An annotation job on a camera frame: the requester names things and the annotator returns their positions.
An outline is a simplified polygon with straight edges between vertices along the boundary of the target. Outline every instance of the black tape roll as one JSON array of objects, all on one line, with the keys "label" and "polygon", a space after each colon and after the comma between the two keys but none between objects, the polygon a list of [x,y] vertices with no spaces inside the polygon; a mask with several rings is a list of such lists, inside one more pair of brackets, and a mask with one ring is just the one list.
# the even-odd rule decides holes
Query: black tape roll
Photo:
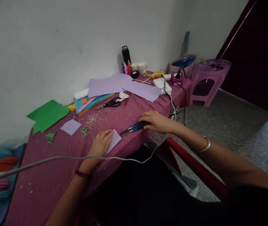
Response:
[{"label": "black tape roll", "polygon": [[138,78],[138,76],[139,76],[139,71],[133,71],[133,72],[132,72],[131,77],[132,77],[133,79]]}]

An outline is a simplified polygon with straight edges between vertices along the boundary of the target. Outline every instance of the silver bangle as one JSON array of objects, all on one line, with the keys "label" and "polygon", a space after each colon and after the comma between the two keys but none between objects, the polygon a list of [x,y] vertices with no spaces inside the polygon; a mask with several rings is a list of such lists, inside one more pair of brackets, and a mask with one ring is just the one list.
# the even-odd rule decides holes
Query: silver bangle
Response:
[{"label": "silver bangle", "polygon": [[204,136],[207,140],[208,140],[208,145],[207,145],[207,147],[205,147],[205,149],[204,150],[201,150],[201,151],[199,151],[199,152],[203,152],[203,151],[206,151],[206,150],[208,150],[209,148],[210,148],[210,140],[206,137],[206,136]]}]

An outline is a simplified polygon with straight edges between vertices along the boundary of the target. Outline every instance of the blue utility knife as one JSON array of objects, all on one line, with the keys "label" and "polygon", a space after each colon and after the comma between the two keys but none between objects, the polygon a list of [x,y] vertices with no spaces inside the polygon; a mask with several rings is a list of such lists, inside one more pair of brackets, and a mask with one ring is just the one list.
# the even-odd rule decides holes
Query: blue utility knife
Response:
[{"label": "blue utility knife", "polygon": [[123,135],[126,135],[126,134],[128,134],[128,133],[130,133],[130,132],[134,132],[134,131],[143,129],[143,127],[146,126],[146,125],[151,125],[151,123],[150,123],[150,122],[147,122],[147,121],[141,121],[141,122],[138,122],[137,124],[132,125],[131,128],[129,128],[129,129],[123,131],[123,132],[120,134],[120,136],[122,137]]}]

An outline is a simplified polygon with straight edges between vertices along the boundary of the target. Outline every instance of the red thread bracelet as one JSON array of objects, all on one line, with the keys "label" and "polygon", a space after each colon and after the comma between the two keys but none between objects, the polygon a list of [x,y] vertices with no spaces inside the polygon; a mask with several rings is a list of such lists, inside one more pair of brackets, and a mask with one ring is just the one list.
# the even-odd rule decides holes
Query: red thread bracelet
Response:
[{"label": "red thread bracelet", "polygon": [[78,169],[74,173],[80,177],[85,177],[85,178],[90,177],[90,174],[82,173],[82,172],[78,171]]}]

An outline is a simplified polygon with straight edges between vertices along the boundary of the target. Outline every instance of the bracelet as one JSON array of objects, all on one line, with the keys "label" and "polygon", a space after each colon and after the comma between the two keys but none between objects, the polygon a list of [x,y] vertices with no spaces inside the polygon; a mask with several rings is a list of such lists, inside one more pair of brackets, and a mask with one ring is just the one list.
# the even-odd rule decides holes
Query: bracelet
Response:
[{"label": "bracelet", "polygon": [[208,140],[208,145],[207,145],[207,147],[205,147],[204,150],[201,150],[201,151],[199,151],[199,152],[206,151],[206,150],[208,150],[208,149],[210,148],[210,145],[211,145],[210,140],[208,139],[208,137],[206,137],[206,136],[204,136],[204,137]]},{"label": "bracelet", "polygon": [[89,178],[90,177],[90,174],[82,173],[82,172],[78,171],[78,169],[74,173],[76,175],[80,176],[80,177],[85,177],[85,178]]}]

